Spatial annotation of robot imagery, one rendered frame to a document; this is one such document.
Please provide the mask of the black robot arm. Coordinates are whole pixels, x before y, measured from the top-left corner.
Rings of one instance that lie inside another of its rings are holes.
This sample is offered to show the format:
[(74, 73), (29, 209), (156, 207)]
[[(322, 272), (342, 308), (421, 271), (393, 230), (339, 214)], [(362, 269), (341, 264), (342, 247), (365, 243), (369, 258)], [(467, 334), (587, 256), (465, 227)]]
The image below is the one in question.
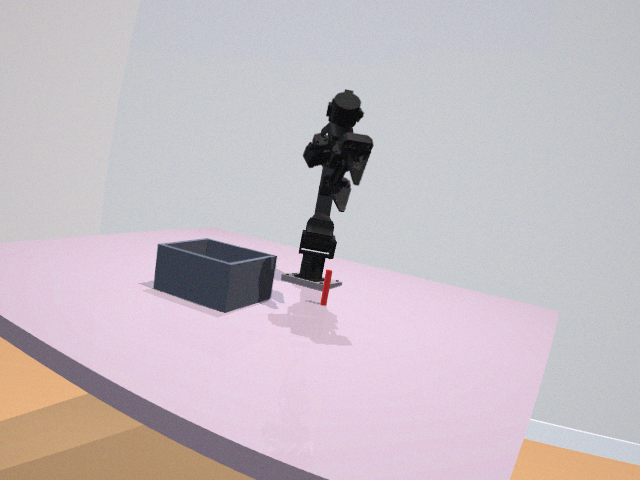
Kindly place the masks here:
[[(353, 126), (364, 117), (360, 108), (360, 99), (351, 90), (336, 94), (332, 102), (329, 102), (327, 117), (329, 123), (313, 136), (312, 143), (306, 146), (303, 157), (308, 168), (322, 165), (323, 177), (332, 176), (334, 169), (328, 168), (331, 154), (339, 152), (339, 147), (333, 135), (337, 133), (353, 133)], [(328, 135), (326, 135), (328, 133)], [(324, 136), (325, 135), (325, 136)], [(330, 140), (330, 141), (329, 141)], [(336, 151), (337, 150), (337, 151)], [(332, 197), (321, 195), (318, 191), (314, 215), (308, 220), (306, 230), (302, 231), (299, 254), (303, 254), (300, 273), (294, 277), (313, 282), (322, 282), (325, 258), (333, 259), (337, 245), (334, 232), (334, 223), (331, 221), (330, 212)], [(302, 250), (309, 249), (329, 254)]]

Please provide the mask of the red peg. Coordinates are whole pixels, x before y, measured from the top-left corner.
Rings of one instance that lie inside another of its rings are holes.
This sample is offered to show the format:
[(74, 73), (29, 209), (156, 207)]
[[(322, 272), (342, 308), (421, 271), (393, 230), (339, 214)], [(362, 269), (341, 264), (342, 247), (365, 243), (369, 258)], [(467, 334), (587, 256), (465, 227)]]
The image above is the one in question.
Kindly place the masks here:
[(330, 282), (331, 282), (331, 276), (332, 276), (332, 271), (331, 270), (326, 270), (324, 286), (323, 286), (323, 292), (322, 292), (322, 298), (321, 298), (321, 303), (320, 303), (321, 305), (327, 305)]

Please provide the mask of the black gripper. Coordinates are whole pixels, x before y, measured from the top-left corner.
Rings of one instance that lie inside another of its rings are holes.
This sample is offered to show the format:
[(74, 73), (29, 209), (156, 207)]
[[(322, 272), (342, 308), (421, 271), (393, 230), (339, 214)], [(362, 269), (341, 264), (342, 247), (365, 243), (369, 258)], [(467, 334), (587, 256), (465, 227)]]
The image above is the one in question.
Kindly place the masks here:
[(339, 152), (331, 154), (328, 168), (334, 169), (332, 176), (323, 177), (319, 185), (319, 193), (331, 196), (339, 212), (344, 212), (351, 192), (351, 181), (343, 178), (350, 171), (352, 181), (360, 185), (368, 158), (374, 146), (367, 135), (354, 133), (337, 133), (333, 135)]

